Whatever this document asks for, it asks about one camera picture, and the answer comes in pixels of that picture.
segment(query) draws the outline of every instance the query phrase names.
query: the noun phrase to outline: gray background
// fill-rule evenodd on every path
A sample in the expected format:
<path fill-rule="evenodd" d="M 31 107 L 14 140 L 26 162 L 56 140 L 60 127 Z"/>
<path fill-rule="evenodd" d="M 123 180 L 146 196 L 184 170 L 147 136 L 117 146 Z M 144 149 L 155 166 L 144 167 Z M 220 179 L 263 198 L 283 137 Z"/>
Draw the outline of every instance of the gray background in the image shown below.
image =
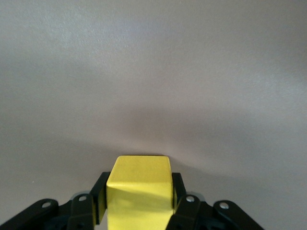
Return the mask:
<path fill-rule="evenodd" d="M 0 223 L 157 153 L 210 205 L 302 230 L 306 139 L 305 1 L 0 1 Z"/>

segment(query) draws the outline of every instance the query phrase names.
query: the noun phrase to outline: yellow block top face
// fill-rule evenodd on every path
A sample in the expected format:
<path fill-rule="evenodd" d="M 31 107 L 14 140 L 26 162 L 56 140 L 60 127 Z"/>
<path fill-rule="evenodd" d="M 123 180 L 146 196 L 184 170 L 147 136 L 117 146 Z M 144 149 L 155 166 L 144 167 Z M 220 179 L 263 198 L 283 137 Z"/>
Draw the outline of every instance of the yellow block top face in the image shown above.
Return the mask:
<path fill-rule="evenodd" d="M 108 230 L 164 230 L 173 214 L 165 156 L 120 156 L 106 183 Z"/>

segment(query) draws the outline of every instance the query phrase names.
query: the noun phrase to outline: yellow object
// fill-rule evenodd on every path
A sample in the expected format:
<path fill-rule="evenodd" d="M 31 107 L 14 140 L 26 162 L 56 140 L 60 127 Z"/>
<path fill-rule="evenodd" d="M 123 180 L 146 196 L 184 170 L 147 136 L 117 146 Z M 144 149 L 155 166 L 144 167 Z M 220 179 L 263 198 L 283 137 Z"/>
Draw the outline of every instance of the yellow object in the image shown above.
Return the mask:
<path fill-rule="evenodd" d="M 120 156 L 106 183 L 108 230 L 164 230 L 173 214 L 166 156 Z"/>

